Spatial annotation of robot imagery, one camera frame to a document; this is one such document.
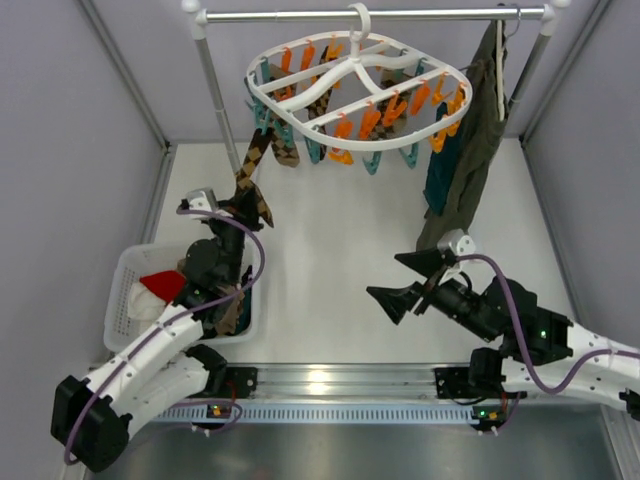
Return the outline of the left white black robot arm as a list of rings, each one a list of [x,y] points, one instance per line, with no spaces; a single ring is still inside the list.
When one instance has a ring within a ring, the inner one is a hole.
[[[244,334],[251,325],[248,296],[266,263],[256,234],[272,222],[270,210],[244,192],[216,209],[184,199],[178,211],[212,232],[187,249],[178,292],[127,347],[55,389],[50,433],[68,466],[101,472],[163,411],[191,395],[218,391],[227,362],[205,342]]]

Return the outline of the brown yellow argyle sock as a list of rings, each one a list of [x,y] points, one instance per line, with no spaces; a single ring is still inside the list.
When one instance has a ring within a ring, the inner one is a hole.
[[[279,80],[289,75],[281,67],[269,64],[269,79]],[[274,90],[269,95],[275,100],[285,100],[295,93],[294,85],[287,85]],[[296,168],[300,163],[300,156],[293,137],[293,128],[275,113],[271,114],[271,126],[273,136],[271,147],[276,161],[283,166]]]

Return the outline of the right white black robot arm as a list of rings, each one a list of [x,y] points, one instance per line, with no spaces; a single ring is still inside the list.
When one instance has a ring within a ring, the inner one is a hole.
[[[475,349],[468,384],[480,393],[565,396],[639,417],[639,350],[542,307],[489,256],[451,248],[400,253],[422,276],[404,288],[367,293],[398,324],[434,309],[487,345]]]

